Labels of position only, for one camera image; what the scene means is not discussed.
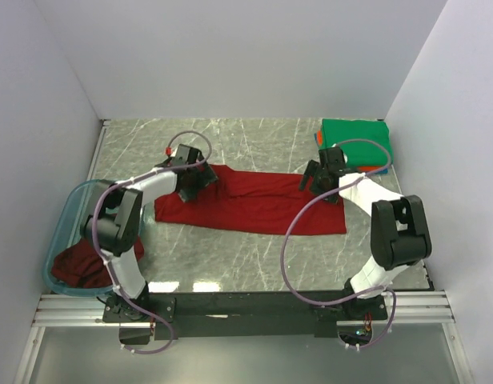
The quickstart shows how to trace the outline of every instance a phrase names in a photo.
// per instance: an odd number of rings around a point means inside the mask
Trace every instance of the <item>green folded cloth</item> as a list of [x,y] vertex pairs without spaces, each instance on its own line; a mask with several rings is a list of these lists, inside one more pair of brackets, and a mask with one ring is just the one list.
[[[385,122],[368,120],[334,120],[324,118],[321,126],[319,149],[330,148],[350,138],[368,138],[383,146],[392,155],[389,128]],[[348,166],[384,166],[387,156],[369,142],[349,142],[341,146],[348,157]]]

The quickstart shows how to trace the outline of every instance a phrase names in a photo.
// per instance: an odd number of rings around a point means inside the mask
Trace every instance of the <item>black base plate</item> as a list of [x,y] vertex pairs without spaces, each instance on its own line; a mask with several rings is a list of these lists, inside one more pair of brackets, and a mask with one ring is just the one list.
[[[316,301],[344,297],[341,290],[301,292]],[[317,307],[297,299],[291,292],[217,292],[150,294],[149,310],[165,318],[178,338],[217,336],[256,336],[313,334],[319,338],[336,338],[337,321],[363,320],[371,312],[373,320],[386,320],[387,309],[382,296],[338,305]],[[132,322],[121,313],[105,310],[104,322]],[[154,338],[167,340],[168,329],[155,327]]]

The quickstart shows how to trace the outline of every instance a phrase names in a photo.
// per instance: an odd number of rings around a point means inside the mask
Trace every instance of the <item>red shirt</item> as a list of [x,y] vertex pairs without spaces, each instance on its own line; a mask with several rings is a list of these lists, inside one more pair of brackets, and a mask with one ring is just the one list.
[[[296,214],[315,196],[300,191],[301,174],[272,174],[212,166],[218,181],[182,202],[176,193],[155,201],[158,222],[177,222],[217,230],[285,234]],[[343,200],[317,202],[300,218],[293,234],[345,234]]]

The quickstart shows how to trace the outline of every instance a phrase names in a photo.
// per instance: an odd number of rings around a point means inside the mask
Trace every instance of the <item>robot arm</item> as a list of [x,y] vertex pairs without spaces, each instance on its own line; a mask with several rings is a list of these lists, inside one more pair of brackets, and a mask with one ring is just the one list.
[[[179,145],[165,162],[154,166],[153,170],[167,166],[192,164],[202,160],[200,150]],[[102,252],[107,256],[105,262],[108,271],[113,267],[121,288],[127,296],[138,299],[146,291],[145,278],[140,273],[134,255],[134,243],[138,236],[142,208],[166,194],[175,191],[183,201],[196,198],[197,193],[218,178],[214,171],[204,163],[202,166],[189,168],[179,172],[165,171],[136,182],[130,186],[118,188],[104,201],[98,216],[98,242]],[[102,180],[97,183],[87,204],[85,218],[81,225],[82,237],[91,241],[92,218],[102,193],[113,186],[115,182]],[[117,286],[114,292],[120,295]]]
[[[339,191],[342,198],[350,200],[371,216],[371,253],[364,267],[348,282],[348,290],[361,292],[376,286],[384,288],[409,266],[427,258],[431,253],[423,203],[417,196],[402,196],[387,190],[365,174],[348,168],[346,156],[338,146],[319,150],[319,162],[310,160],[303,174],[300,190],[310,177],[309,190],[317,195],[349,185],[359,178],[361,182]],[[337,194],[325,198],[337,202]],[[359,298],[372,298],[373,291]]]
[[[345,174],[339,178],[339,186],[363,176]],[[341,190],[339,195],[371,216],[372,255],[350,280],[355,293],[375,286],[389,286],[398,274],[430,255],[431,240],[423,203],[417,196],[396,194],[369,178]],[[359,298],[372,298],[378,294],[374,291]]]

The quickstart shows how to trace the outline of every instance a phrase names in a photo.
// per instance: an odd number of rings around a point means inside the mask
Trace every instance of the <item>red cloth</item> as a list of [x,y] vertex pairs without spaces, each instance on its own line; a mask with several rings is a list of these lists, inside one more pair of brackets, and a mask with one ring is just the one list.
[[[182,202],[177,194],[154,203],[157,222],[177,222],[218,230],[285,234],[296,214],[315,196],[298,190],[300,174],[269,174],[212,166],[218,181]],[[300,218],[293,234],[345,234],[343,200],[317,202]]]
[[[134,254],[139,260],[145,254],[140,238],[134,244]],[[54,258],[51,274],[74,288],[101,288],[111,285],[108,270],[94,247],[81,239]]]

